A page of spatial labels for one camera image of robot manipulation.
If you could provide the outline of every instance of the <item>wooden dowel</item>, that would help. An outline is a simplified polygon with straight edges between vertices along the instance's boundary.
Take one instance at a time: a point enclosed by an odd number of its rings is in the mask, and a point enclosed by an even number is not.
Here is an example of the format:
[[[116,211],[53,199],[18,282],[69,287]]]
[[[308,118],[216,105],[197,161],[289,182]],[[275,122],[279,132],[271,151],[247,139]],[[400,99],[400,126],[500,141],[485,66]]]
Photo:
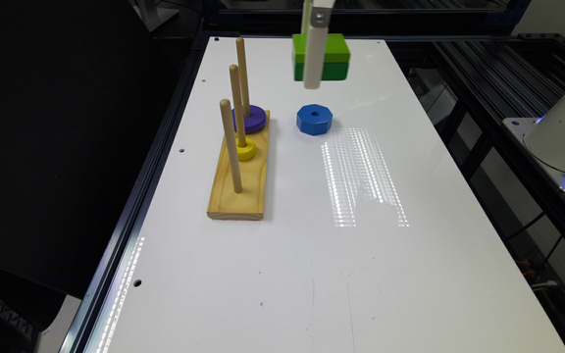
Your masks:
[[[243,107],[241,106],[241,86],[239,83],[239,68],[231,65],[232,103],[234,104],[234,120],[236,121],[236,138],[239,147],[247,146],[245,142],[245,123],[243,122]]]
[[[234,192],[239,193],[243,191],[243,186],[241,186],[239,157],[236,154],[236,143],[234,142],[231,102],[228,99],[222,99],[222,101],[220,101],[220,110],[222,111],[222,121],[224,122],[224,135],[226,136],[228,159],[231,163],[232,185],[234,186]]]
[[[243,100],[243,117],[250,118],[250,91],[247,88],[247,64],[245,63],[245,43],[243,38],[236,39],[236,56],[239,61],[239,79],[241,82],[241,99]]]

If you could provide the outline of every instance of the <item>white tabletop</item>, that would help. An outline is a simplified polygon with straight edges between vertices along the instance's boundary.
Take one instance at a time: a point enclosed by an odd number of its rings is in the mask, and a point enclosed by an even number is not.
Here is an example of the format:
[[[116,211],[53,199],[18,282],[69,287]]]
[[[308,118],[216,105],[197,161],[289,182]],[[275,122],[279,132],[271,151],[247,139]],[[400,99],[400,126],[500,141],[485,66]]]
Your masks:
[[[236,63],[233,39],[209,42],[88,351],[565,352],[385,43],[347,42],[348,79],[309,91],[290,39],[245,40],[271,111],[260,222],[206,216]],[[334,113],[325,135],[295,125],[312,103]]]

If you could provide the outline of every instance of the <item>wooden base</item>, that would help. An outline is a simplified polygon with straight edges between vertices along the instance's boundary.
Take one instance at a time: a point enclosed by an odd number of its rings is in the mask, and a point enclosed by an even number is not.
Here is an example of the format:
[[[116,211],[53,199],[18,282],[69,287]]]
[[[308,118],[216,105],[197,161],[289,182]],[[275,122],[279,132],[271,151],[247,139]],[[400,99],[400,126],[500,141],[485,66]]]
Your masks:
[[[232,187],[231,166],[224,137],[211,190],[211,199],[206,212],[209,218],[236,221],[263,219],[268,139],[270,137],[270,111],[265,112],[267,114],[265,128],[249,135],[256,144],[256,155],[249,161],[239,162],[243,185],[243,191],[240,193],[235,193]]]

